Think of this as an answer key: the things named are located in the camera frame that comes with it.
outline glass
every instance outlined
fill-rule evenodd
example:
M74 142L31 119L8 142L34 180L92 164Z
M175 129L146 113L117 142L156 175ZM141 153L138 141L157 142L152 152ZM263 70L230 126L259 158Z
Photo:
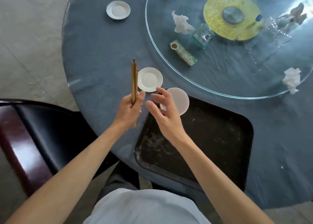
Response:
M176 15L189 17L187 22L197 29L206 22L203 9L207 1L146 2L146 25L152 43L166 64L182 78L218 95L261 99L287 92L282 80L284 71L290 67L301 70L302 82L310 75L313 68L312 0L246 0L257 7L254 13L249 8L243 9L244 17L255 19L258 9L263 15L258 25L259 33L250 39L240 40L242 33L238 29L233 31L233 36L238 35L233 39L226 39L225 35L221 36L222 33L215 30L216 36L209 40L205 49L201 49L190 35L174 32L171 12L175 10ZM304 4L303 13L307 14L303 23L288 29L278 28L280 17L289 14L301 2ZM235 11L228 9L227 14L232 12ZM245 21L241 15L235 20L240 23ZM256 27L254 20L250 22L245 29ZM193 66L186 65L170 48L169 43L176 39L197 59Z

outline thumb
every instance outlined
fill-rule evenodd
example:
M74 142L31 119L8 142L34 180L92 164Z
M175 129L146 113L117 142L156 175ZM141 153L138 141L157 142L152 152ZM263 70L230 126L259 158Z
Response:
M150 113L154 116L156 121L158 121L159 118L163 117L162 113L160 112L159 108L154 104L152 101L148 100L146 102L146 107L150 111Z
M145 99L146 93L144 91L141 91L140 93L138 93L137 95L137 100L133 106L133 108L137 111L141 110L142 104L143 104L143 100Z

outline white napkin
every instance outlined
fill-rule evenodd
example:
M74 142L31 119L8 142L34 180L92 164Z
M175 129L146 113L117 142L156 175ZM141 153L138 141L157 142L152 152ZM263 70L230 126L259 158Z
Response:
M176 25L176 27L174 29L174 31L176 33L182 33L184 35L189 35L192 32L194 32L195 29L187 23L187 20L189 19L187 16L175 15L175 11L172 12L172 16L173 16L173 19L174 19L175 25Z
M299 68L294 69L292 67L285 71L283 83L288 87L292 95L299 91L296 87L300 84L300 72Z

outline black tray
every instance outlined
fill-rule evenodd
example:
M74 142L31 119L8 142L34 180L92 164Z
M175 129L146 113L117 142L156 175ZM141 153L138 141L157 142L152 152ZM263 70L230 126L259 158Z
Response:
M243 115L189 96L181 116L186 133L241 190L245 190L253 140L253 127ZM162 135L149 113L135 146L140 166L202 190L179 152Z

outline forearm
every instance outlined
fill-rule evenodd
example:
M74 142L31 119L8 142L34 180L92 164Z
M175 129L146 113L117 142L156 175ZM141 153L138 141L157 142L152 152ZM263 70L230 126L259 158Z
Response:
M109 127L23 203L6 224L63 223L123 132L117 124Z
M186 135L173 142L225 224L273 223Z

